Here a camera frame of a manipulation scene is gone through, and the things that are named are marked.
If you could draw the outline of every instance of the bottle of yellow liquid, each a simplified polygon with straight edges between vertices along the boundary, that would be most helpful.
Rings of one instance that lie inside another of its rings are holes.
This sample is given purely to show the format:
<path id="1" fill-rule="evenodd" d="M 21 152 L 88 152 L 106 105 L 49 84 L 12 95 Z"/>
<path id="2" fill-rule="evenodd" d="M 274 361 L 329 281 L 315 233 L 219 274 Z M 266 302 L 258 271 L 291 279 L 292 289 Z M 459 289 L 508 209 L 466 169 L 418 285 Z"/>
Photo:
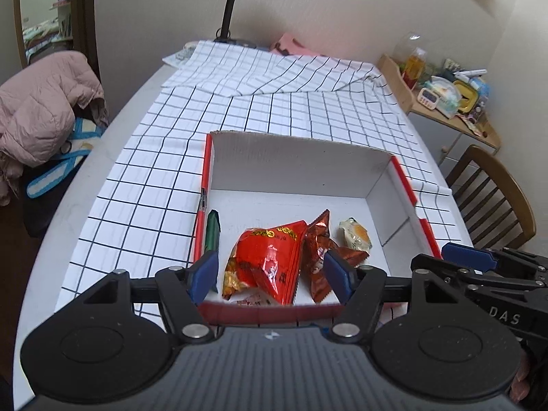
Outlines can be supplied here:
<path id="1" fill-rule="evenodd" d="M 421 48 L 416 48 L 415 51 L 407 59 L 406 67 L 403 70 L 403 80 L 410 89 L 413 89 L 420 75 L 426 66 L 426 51 Z"/>

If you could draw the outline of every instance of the pink puffer jacket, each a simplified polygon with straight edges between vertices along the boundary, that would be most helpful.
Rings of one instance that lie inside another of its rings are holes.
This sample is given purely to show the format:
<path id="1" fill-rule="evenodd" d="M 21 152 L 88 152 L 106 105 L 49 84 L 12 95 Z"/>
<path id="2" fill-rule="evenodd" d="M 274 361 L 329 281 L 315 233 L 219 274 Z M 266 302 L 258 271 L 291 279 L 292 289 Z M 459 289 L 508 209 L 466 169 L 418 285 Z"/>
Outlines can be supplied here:
<path id="1" fill-rule="evenodd" d="M 25 68 L 0 86 L 0 206 L 17 193 L 23 165 L 47 162 L 74 125 L 71 106 L 92 104 L 95 123 L 106 127 L 103 88 L 80 52 L 63 51 Z"/>

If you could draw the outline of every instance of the black circular disc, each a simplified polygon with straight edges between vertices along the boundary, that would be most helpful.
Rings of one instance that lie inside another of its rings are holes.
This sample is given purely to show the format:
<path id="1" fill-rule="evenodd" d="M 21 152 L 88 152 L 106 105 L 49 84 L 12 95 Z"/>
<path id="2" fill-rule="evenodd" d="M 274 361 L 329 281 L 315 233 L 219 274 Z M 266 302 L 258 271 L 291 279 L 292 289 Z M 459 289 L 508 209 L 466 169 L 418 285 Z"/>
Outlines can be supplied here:
<path id="1" fill-rule="evenodd" d="M 21 348 L 35 394 L 69 403 L 126 397 L 152 382 L 172 353 L 168 335 L 146 318 L 109 313 L 102 304 L 61 310 Z"/>
<path id="2" fill-rule="evenodd" d="M 474 312 L 410 312 L 375 333 L 371 354 L 396 384 L 420 396 L 464 401 L 501 393 L 516 374 L 521 348 L 508 329 Z"/>

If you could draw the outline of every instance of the red snack bag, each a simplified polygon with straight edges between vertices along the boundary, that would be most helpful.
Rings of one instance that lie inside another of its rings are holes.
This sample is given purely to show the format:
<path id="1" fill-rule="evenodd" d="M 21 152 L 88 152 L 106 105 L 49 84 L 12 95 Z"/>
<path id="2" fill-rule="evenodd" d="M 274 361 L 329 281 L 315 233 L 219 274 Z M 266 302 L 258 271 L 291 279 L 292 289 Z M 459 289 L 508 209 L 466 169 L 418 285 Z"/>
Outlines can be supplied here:
<path id="1" fill-rule="evenodd" d="M 329 237 L 329 210 L 324 211 L 306 230 L 302 246 L 302 268 L 310 278 L 310 294 L 315 303 L 321 302 L 330 292 L 331 286 L 323 275 L 323 256 L 335 249 L 351 266 L 357 266 L 369 254 L 365 251 L 339 247 Z"/>
<path id="2" fill-rule="evenodd" d="M 223 298 L 258 286 L 278 303 L 291 304 L 305 231 L 304 221 L 244 231 L 226 265 Z"/>

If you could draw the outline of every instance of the wooden chair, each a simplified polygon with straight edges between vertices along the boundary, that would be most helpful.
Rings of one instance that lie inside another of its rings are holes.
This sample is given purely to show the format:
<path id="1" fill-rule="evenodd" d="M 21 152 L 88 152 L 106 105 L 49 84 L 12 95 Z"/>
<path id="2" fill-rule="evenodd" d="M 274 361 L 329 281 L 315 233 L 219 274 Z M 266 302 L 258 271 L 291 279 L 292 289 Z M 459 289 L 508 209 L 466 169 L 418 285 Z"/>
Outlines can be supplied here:
<path id="1" fill-rule="evenodd" d="M 476 145 L 469 146 L 451 173 L 447 176 L 447 185 L 449 187 L 453 186 L 472 161 L 476 163 L 478 169 L 454 194 L 459 210 L 462 212 L 467 206 L 469 206 L 470 203 L 485 189 L 490 181 L 494 182 L 495 187 L 489 191 L 483 199 L 479 200 L 477 204 L 474 205 L 473 208 L 463 217 L 464 222 L 467 223 L 476 214 L 478 214 L 498 192 L 502 195 L 498 195 L 498 197 L 500 197 L 498 202 L 494 204 L 494 206 L 492 206 L 483 216 L 481 216 L 481 218 L 476 220 L 471 225 L 466 224 L 470 234 L 472 232 L 479 231 L 482 226 L 485 226 L 485 229 L 473 238 L 473 245 L 476 246 L 476 244 L 478 244 L 482 239 L 492 233 L 492 231 L 494 231 L 497 226 L 501 225 L 501 223 L 513 212 L 516 219 L 505 227 L 499 234 L 497 234 L 497 236 L 491 239 L 486 245 L 482 245 L 482 247 L 489 248 L 497 244 L 497 242 L 501 241 L 517 225 L 521 226 L 521 233 L 508 242 L 505 246 L 511 249 L 521 247 L 536 234 L 535 217 L 533 215 L 533 211 L 531 210 L 531 206 L 529 205 L 529 201 L 521 191 L 520 186 L 517 185 L 517 182 L 514 180 L 512 175 L 508 173 L 508 170 L 506 170 L 504 165 L 502 165 L 497 158 L 484 151 L 483 148 Z M 474 188 L 474 190 L 462 202 L 459 202 L 462 195 L 481 173 L 485 173 L 487 175 L 485 180 Z M 510 208 L 504 211 L 504 213 L 502 213 L 502 215 L 500 215 L 497 219 L 488 221 L 495 211 L 497 211 L 497 209 L 505 203 L 510 204 Z"/>

